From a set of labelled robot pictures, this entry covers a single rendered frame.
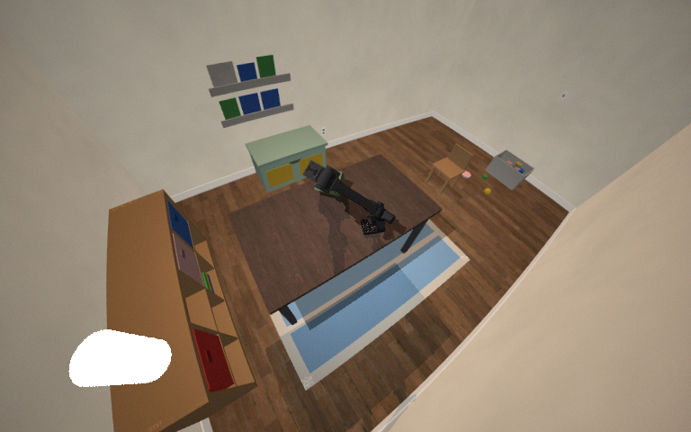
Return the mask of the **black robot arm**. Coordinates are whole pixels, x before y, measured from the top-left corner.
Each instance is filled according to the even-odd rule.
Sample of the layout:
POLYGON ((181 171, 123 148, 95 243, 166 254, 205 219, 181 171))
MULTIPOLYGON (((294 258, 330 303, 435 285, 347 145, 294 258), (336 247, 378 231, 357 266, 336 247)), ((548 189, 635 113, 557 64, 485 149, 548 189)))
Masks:
POLYGON ((368 200, 355 190, 342 183, 339 180, 340 173, 331 166, 324 168, 311 160, 303 175, 315 182, 315 187, 322 192, 329 194, 330 191, 336 191, 353 202, 361 205, 372 215, 372 225, 376 225, 377 233, 383 233, 386 230, 384 221, 387 221, 389 224, 391 224, 395 217, 394 214, 384 209, 383 203, 376 203, 372 200, 368 200))

